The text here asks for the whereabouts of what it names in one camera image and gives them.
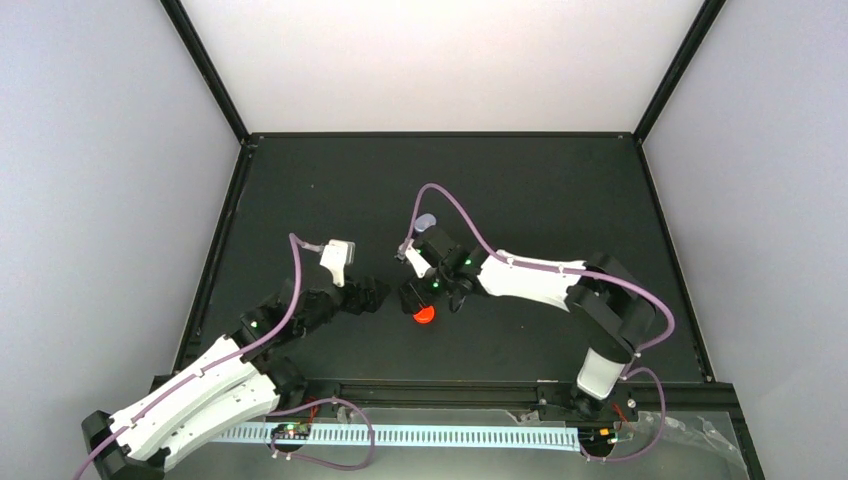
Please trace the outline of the orange round case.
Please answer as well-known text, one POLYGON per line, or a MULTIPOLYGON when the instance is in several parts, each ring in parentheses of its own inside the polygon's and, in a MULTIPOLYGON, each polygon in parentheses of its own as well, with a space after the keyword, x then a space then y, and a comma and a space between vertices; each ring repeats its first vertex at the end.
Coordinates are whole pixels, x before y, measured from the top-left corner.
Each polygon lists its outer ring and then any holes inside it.
POLYGON ((421 325, 431 323, 436 316, 436 310, 433 306, 427 306, 412 315, 414 321, 421 325))

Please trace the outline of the lavender earbud charging case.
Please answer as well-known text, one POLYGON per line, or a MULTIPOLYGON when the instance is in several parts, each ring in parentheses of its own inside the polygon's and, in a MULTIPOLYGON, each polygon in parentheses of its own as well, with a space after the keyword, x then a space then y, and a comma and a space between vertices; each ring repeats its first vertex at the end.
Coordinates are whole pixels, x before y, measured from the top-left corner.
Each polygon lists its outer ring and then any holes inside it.
POLYGON ((437 224, 437 218, 431 213, 425 213, 418 216, 413 222, 413 232, 416 234, 423 233, 430 227, 437 224))

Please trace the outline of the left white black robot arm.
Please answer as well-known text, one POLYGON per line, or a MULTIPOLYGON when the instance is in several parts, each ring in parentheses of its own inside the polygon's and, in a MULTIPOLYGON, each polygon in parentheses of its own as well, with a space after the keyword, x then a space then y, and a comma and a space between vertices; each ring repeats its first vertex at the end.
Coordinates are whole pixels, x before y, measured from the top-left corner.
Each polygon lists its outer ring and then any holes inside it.
POLYGON ((115 413, 86 417, 86 464, 103 479, 161 479, 230 428, 301 406, 308 382, 287 357, 286 344, 339 313, 375 313, 390 292, 388 284, 365 277, 305 290, 290 301, 269 296, 241 316, 235 332, 219 337, 146 397, 115 413))

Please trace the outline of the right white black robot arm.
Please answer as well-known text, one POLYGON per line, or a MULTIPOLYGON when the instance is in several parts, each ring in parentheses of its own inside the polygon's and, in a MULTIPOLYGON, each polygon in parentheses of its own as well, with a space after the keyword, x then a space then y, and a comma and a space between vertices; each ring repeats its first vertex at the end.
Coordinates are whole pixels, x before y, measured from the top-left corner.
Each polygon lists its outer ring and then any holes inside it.
POLYGON ((403 312, 415 317, 442 299, 457 312, 471 295, 520 298, 566 312, 584 333, 588 350, 565 408, 586 420, 608 408, 657 316, 656 307, 608 255, 556 262, 504 250, 489 253, 480 246, 467 249, 430 226, 404 241, 396 257, 413 270, 398 294, 403 312))

